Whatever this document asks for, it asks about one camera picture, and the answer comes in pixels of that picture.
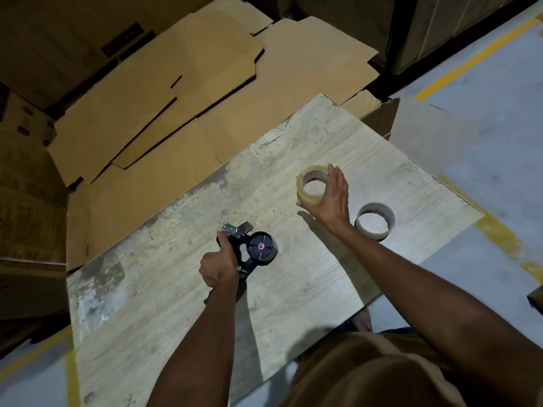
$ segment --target brown t-shirt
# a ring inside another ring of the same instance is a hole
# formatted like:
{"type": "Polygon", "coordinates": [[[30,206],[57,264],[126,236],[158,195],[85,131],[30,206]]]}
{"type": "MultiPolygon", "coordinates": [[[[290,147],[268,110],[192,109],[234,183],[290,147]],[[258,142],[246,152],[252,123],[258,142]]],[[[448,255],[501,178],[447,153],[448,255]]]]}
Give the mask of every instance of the brown t-shirt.
{"type": "Polygon", "coordinates": [[[448,371],[415,335],[331,334],[302,356],[280,406],[465,406],[448,371]]]}

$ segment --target worn tabletop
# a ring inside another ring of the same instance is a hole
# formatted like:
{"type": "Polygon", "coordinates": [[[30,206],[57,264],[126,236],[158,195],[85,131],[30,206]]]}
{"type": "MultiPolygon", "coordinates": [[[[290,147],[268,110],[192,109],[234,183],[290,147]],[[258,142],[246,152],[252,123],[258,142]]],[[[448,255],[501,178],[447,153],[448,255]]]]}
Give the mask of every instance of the worn tabletop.
{"type": "Polygon", "coordinates": [[[296,206],[295,179],[339,165],[350,215],[389,206],[383,244],[420,263],[481,217],[402,152],[318,95],[131,235],[68,279],[81,397],[144,406],[160,370],[204,308],[198,273],[216,229],[248,220],[279,253],[248,278],[236,308],[231,401],[356,313],[379,290],[351,253],[296,206]]]}

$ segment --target left hand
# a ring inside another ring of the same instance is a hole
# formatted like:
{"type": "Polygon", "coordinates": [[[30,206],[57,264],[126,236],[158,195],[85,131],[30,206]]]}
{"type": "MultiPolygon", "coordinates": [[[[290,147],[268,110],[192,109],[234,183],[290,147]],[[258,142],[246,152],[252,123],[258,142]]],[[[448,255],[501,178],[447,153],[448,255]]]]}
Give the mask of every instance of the left hand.
{"type": "Polygon", "coordinates": [[[221,243],[221,250],[205,253],[200,260],[199,270],[204,282],[212,288],[215,288],[223,278],[239,277],[236,255],[222,227],[217,231],[217,237],[221,243]]]}

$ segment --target tape roll core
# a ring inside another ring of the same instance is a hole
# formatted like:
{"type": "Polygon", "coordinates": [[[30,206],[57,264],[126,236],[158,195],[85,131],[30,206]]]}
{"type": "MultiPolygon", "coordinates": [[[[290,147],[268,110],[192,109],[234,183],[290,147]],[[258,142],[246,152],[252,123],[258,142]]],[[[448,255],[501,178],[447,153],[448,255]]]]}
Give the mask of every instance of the tape roll core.
{"type": "Polygon", "coordinates": [[[320,203],[322,194],[309,194],[303,189],[306,184],[315,180],[328,184],[328,167],[324,165],[312,165],[302,170],[302,172],[298,174],[296,177],[296,190],[298,192],[299,200],[307,201],[311,204],[320,203]]]}
{"type": "Polygon", "coordinates": [[[356,215],[355,219],[355,227],[358,229],[358,231],[364,234],[366,237],[377,241],[384,240],[390,234],[390,231],[392,231],[395,223],[396,217],[394,215],[394,212],[390,209],[389,206],[384,205],[383,203],[368,203],[363,205],[360,210],[358,210],[358,214],[356,215]],[[358,221],[358,218],[362,214],[366,213],[374,213],[383,217],[384,221],[387,222],[387,230],[383,233],[372,233],[366,230],[358,221]]]}

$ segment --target concrete floor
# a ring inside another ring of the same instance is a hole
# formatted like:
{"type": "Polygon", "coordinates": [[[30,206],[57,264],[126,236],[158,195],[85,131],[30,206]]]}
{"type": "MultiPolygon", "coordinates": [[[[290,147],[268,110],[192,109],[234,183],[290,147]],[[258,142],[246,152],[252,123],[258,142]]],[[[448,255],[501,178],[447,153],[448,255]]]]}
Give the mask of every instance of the concrete floor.
{"type": "MultiPolygon", "coordinates": [[[[434,68],[396,96],[416,96],[505,34],[543,11],[543,0],[434,68]]],[[[467,196],[512,230],[515,250],[473,226],[427,259],[423,266],[476,296],[526,337],[543,347],[543,316],[526,294],[539,286],[526,262],[543,263],[543,37],[537,24],[438,89],[426,102],[483,125],[478,139],[464,150],[445,176],[467,196]]],[[[406,326],[381,296],[370,304],[375,331],[406,326]]],[[[69,340],[39,356],[23,345],[0,360],[0,407],[78,405],[73,397],[69,340]]],[[[296,369],[288,364],[237,407],[277,405],[296,369]]]]}

